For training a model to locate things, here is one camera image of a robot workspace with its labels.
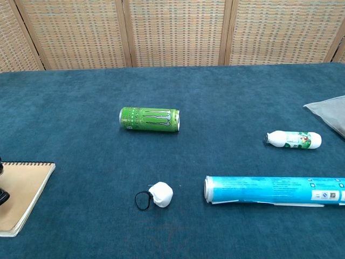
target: monster energy can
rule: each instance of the monster energy can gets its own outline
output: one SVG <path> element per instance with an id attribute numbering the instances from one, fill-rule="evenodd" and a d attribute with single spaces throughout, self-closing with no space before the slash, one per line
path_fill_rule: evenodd
<path id="1" fill-rule="evenodd" d="M 119 115 L 120 124 L 128 130 L 179 131 L 180 111 L 161 108 L 124 107 Z"/>

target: blue tablecloth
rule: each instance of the blue tablecloth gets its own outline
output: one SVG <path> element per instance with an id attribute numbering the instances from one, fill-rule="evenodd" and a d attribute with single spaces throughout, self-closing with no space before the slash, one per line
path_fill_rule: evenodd
<path id="1" fill-rule="evenodd" d="M 0 258 L 344 258 L 345 208 L 203 197 L 206 175 L 344 177 L 344 138 L 303 108 L 344 85 L 342 64 L 0 74 L 0 156 L 57 165 Z M 180 132 L 126 131 L 124 106 L 179 109 Z M 275 130 L 323 142 L 265 146 Z M 134 195 L 158 181 L 171 204 L 139 211 Z"/>

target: tan notebook cover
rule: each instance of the tan notebook cover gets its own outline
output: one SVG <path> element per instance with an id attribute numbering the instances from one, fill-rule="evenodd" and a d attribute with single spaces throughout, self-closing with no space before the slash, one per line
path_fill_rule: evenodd
<path id="1" fill-rule="evenodd" d="M 3 162 L 0 187 L 10 198 L 0 206 L 0 236 L 16 236 L 35 206 L 54 163 Z"/>

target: small bottle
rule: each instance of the small bottle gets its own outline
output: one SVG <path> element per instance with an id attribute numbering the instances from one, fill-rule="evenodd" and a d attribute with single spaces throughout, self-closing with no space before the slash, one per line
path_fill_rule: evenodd
<path id="1" fill-rule="evenodd" d="M 275 147 L 315 149 L 320 147 L 322 139 L 315 132 L 274 131 L 266 134 L 265 141 Z"/>

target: translucent plastic bag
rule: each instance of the translucent plastic bag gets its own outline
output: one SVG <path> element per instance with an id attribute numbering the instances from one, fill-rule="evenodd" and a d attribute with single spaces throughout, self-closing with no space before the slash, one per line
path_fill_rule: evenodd
<path id="1" fill-rule="evenodd" d="M 345 96 L 306 104 L 303 107 L 320 116 L 329 127 L 345 138 Z"/>

